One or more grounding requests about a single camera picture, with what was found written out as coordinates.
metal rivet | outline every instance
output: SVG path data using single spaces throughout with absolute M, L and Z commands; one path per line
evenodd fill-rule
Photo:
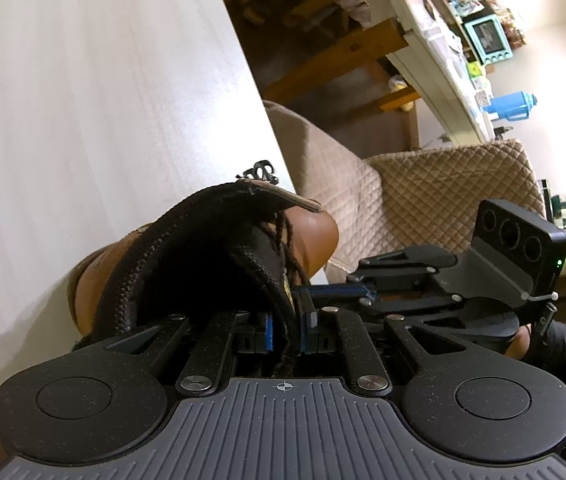
M 357 379 L 357 384 L 359 388 L 368 390 L 370 392 L 384 390 L 387 388 L 387 386 L 389 386 L 387 379 L 381 377 L 380 375 L 364 375 Z
M 181 387 L 189 392 L 204 392 L 212 386 L 212 381 L 202 375 L 188 375 L 181 380 Z

white table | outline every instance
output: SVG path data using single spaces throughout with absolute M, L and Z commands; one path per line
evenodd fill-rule
M 450 46 L 449 29 L 430 0 L 369 0 L 372 25 L 397 18 L 408 46 L 387 58 L 426 102 L 456 145 L 493 139 L 474 99 L 463 52 Z
M 78 338 L 68 272 L 270 160 L 222 0 L 0 0 L 0 383 Z

shoe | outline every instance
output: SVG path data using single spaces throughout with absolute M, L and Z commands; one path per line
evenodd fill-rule
M 272 184 L 204 189 L 74 267 L 68 301 L 82 345 L 174 312 L 209 316 L 202 302 L 214 309 L 244 301 L 249 310 L 256 298 L 278 311 L 289 325 L 282 337 L 290 337 L 289 286 L 327 263 L 338 236 L 318 203 Z

sofa armrest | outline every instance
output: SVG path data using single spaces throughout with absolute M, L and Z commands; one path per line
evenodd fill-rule
M 404 246 L 470 244 L 481 200 L 501 198 L 543 214 L 531 164 L 519 140 L 393 153 L 367 159 L 383 180 L 389 230 Z
M 297 193 L 320 202 L 339 227 L 339 245 L 326 271 L 330 282 L 342 281 L 383 238 L 381 177 L 305 118 L 264 104 Z

brown fabric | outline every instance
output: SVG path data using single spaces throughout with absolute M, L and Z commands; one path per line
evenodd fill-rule
M 343 281 L 364 256 L 414 244 L 466 250 L 486 198 L 543 212 L 518 140 L 363 161 L 298 114 L 265 106 L 297 193 L 321 202 L 339 227 L 339 245 L 326 268 L 330 282 Z
M 70 300 L 70 309 L 74 312 L 76 327 L 81 335 L 92 332 L 92 322 L 103 287 L 112 273 L 112 269 L 121 259 L 121 256 L 130 248 L 132 242 L 138 238 L 142 229 L 132 231 L 121 238 L 117 243 L 104 248 L 89 265 L 81 272 L 76 280 L 74 301 Z

